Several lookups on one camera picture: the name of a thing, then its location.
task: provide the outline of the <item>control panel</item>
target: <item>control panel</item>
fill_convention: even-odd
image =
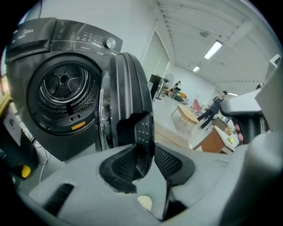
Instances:
[[[71,41],[90,44],[120,53],[123,41],[117,36],[98,27],[85,23],[58,19],[55,24],[52,42]]]

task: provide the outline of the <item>standing fan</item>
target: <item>standing fan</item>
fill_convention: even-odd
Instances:
[[[160,91],[160,93],[159,93],[159,95],[157,97],[158,100],[161,100],[161,97],[159,97],[159,96],[162,93],[164,85],[166,84],[166,86],[169,88],[173,84],[173,82],[174,82],[174,77],[173,77],[172,74],[167,74],[163,78],[163,81],[164,81],[163,86],[162,86],[161,91]]]

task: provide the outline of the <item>standing person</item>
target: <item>standing person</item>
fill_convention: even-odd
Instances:
[[[174,93],[173,93],[171,98],[174,99],[176,97],[176,95],[180,92],[181,89],[182,89],[182,84],[181,84],[181,81],[179,81],[175,84]]]
[[[201,121],[203,118],[208,117],[208,119],[203,123],[199,129],[203,129],[207,124],[213,119],[215,114],[219,114],[220,105],[226,99],[227,91],[223,91],[219,97],[213,98],[213,102],[209,105],[207,111],[198,117],[198,120]]]

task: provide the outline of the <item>yellow label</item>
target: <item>yellow label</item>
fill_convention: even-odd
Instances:
[[[82,127],[83,125],[85,125],[85,121],[79,123],[78,125],[74,125],[74,126],[72,127],[72,130],[78,129],[79,127]]]

